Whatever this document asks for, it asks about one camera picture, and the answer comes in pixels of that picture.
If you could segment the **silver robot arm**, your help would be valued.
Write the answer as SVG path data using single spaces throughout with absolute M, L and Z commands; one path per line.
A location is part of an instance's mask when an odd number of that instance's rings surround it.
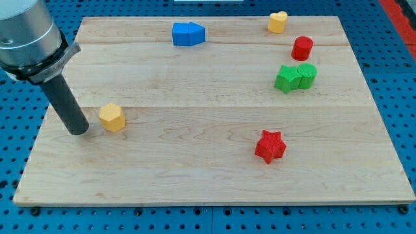
M 1 68 L 34 85 L 60 75 L 81 48 L 69 44 L 43 0 L 1 0 Z

